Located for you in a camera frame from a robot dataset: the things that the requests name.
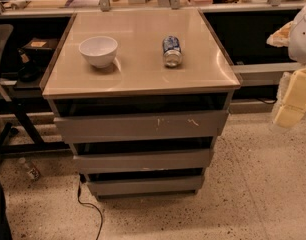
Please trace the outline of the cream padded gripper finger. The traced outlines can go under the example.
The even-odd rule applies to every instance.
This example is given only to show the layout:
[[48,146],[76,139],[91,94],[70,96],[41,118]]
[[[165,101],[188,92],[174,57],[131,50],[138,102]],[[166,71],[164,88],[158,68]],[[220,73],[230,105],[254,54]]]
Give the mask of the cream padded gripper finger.
[[306,113],[306,67],[284,72],[272,109],[272,123],[283,129],[294,127]]

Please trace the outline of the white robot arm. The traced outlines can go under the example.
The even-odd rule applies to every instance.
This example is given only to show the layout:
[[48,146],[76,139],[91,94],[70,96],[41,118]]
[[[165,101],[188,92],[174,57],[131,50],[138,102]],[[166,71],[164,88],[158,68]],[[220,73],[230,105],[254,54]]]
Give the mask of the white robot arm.
[[289,24],[288,55],[303,67],[284,72],[272,109],[272,123],[278,128],[294,127],[306,113],[306,4]]

